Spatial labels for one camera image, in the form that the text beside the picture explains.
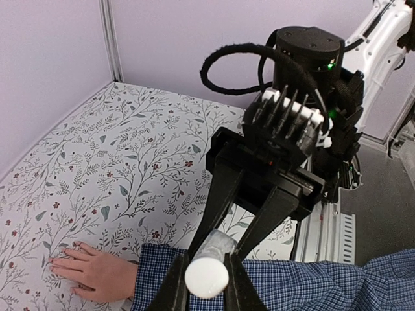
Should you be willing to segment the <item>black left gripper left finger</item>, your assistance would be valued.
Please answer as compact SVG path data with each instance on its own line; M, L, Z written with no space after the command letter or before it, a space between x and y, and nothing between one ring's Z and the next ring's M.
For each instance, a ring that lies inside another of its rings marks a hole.
M186 311L189 309L189 290L184 279L188 265L188 254L178 255L175 258L147 310Z

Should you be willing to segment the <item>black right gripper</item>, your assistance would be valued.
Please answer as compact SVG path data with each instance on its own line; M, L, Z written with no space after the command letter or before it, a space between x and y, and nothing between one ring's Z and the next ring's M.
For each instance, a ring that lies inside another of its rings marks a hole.
M282 172L275 160L262 162L246 148L243 136L225 127L211 138L206 169L213 178L189 256L195 256L233 204L256 215L235 250L245 259L286 217L303 220L322 198L323 179L301 167Z

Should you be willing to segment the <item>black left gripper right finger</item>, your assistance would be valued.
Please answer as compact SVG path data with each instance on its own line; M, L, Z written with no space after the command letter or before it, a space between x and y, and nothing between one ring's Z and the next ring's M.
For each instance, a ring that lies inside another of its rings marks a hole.
M224 309L228 311L266 311L244 266L236 254L227 253L224 258L229 274L224 291Z

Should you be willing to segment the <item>clear nail polish bottle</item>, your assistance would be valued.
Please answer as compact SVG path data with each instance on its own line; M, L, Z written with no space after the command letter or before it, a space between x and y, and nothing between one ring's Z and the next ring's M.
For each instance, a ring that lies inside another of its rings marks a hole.
M193 260L211 258L223 263L227 253L233 253L237 241L218 229L212 230L197 250Z

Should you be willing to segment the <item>blue checkered sleeve forearm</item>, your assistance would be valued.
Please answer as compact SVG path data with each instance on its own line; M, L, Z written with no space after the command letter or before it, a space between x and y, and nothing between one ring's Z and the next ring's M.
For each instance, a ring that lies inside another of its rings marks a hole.
M145 310L184 249L144 244L130 310ZM268 310L414 310L414 248L367 262L244 260Z

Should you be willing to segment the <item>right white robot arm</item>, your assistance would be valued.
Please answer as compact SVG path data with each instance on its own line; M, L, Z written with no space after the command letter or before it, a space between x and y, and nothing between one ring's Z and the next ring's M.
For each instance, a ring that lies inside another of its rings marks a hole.
M236 247L243 259L286 218L300 221L319 202L336 202L372 105L413 49L414 2L375 1L347 40L291 26L264 45L227 45L208 56L200 71L207 88L256 98L242 134L219 128L212 137L206 167L213 179L189 258L232 205L254 215ZM260 57L256 86L226 89L208 78L216 61L233 54Z

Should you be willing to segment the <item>person's bare hand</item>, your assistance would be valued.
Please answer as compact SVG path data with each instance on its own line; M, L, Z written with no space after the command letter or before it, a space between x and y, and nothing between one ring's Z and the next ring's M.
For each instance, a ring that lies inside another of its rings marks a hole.
M138 265L76 241L63 248L64 257L49 259L50 271L76 282L71 293L96 303L112 303L132 298Z

